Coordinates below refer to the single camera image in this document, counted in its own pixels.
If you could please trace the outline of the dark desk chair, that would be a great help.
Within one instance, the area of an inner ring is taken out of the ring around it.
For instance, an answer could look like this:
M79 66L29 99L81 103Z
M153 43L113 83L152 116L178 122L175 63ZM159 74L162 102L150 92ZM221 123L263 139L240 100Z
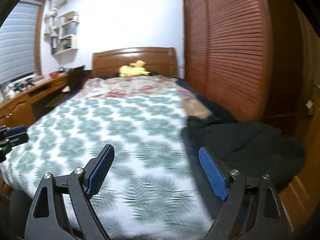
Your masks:
M67 83L70 92L76 91L82 85L82 80L85 76L84 68L85 66L82 65L80 67L69 69L67 74Z

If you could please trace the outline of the yellow plush toy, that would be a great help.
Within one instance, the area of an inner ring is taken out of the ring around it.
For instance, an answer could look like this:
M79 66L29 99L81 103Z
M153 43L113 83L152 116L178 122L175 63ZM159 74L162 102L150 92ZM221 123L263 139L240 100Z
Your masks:
M129 65L124 65L119 68L120 77L129 77L129 76L141 76L141 75L150 75L150 72L146 71L144 68L145 62L138 60L135 63L130 63Z

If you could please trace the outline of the wooden headboard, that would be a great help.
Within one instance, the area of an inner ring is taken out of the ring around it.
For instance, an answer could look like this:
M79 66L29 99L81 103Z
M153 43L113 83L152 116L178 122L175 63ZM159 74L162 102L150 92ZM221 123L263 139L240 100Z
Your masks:
M138 47L109 50L92 54L92 77L111 77L121 66L145 62L144 68L166 77L177 76L177 59L174 48Z

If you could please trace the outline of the palm leaf print bedsheet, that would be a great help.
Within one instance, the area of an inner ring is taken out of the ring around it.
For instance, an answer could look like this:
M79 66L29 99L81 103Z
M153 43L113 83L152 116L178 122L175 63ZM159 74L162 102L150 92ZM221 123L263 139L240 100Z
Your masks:
M157 95L71 99L28 129L1 164L4 181L33 197L42 176L70 174L114 147L94 210L112 239L203 239L213 223L196 187L174 88Z

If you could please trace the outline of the wooden desk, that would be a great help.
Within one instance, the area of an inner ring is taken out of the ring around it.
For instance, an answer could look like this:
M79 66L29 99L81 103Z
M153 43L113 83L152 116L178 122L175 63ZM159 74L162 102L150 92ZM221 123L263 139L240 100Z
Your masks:
M37 83L35 86L29 87L17 94L12 99L1 103L1 126L31 126L36 121L32 104L64 88L66 85L67 74L61 74L53 79L50 78Z

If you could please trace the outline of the red bowl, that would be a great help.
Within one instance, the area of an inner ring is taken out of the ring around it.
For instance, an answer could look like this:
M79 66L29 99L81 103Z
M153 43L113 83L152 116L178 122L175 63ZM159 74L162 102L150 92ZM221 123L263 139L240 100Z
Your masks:
M59 72L51 72L51 73L49 73L49 76L50 76L50 78L54 79L54 78L58 77L59 74L60 74Z

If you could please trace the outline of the grey window blind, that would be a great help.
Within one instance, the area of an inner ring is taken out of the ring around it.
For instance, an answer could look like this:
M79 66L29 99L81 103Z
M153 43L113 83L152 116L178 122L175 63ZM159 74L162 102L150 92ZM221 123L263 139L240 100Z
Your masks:
M35 73L35 37L42 3L20 0L1 26L1 84Z

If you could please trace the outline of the black button-up coat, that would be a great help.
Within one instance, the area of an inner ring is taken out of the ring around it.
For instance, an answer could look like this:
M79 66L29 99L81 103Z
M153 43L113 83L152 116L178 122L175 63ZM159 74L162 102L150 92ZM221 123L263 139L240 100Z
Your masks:
M277 192L283 191L305 164L299 139L255 120L189 116L181 136L189 154L198 157L200 148L207 146L228 168L252 177L268 174Z

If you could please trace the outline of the floral quilt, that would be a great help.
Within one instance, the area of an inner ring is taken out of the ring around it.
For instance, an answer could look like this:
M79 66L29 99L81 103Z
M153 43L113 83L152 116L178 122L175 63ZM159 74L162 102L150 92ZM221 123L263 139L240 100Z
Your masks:
M74 99L91 97L123 98L142 95L160 95L175 89L187 115L206 118L212 112L200 102L195 93L179 85L180 79L172 77L133 76L110 79L93 78L85 82Z

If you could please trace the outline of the white wall shelf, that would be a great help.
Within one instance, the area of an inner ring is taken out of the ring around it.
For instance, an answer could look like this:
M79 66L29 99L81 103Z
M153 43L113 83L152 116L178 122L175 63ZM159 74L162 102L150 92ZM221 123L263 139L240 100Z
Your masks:
M44 16L44 34L51 38L52 55L59 55L77 50L79 14L70 11L57 16L57 11L50 11Z

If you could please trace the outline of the wooden louvered wardrobe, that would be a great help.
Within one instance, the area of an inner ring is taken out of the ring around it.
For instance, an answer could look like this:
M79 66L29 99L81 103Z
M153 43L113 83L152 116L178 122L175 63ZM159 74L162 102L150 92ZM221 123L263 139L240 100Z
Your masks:
M319 65L319 0L183 0L185 79L239 120L293 133Z

